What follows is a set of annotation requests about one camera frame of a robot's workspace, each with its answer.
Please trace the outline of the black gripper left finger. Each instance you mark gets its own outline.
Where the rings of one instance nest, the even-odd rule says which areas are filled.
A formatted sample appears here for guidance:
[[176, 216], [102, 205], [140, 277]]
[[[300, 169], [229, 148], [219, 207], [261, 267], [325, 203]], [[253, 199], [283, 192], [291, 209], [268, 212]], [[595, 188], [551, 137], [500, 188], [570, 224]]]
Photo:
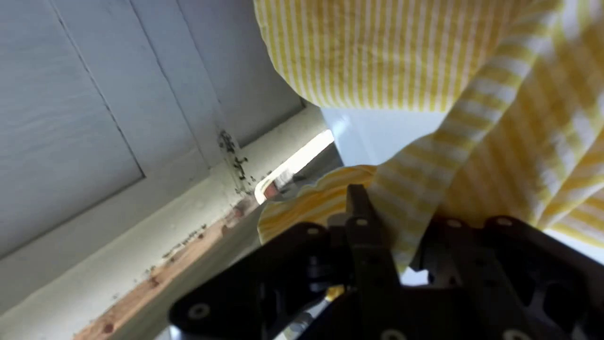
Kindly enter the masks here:
[[361, 186], [344, 222], [298, 224], [178, 299], [168, 314], [179, 340], [272, 340], [296, 316], [344, 296], [308, 331], [312, 339], [404, 340], [398, 275]]

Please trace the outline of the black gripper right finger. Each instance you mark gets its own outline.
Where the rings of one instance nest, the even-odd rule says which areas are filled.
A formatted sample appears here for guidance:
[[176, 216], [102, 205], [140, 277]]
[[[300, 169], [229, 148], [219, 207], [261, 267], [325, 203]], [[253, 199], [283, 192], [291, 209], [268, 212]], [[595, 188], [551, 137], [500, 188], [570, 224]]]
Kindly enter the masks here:
[[604, 267], [519, 220], [436, 218], [412, 267], [415, 340], [604, 340]]

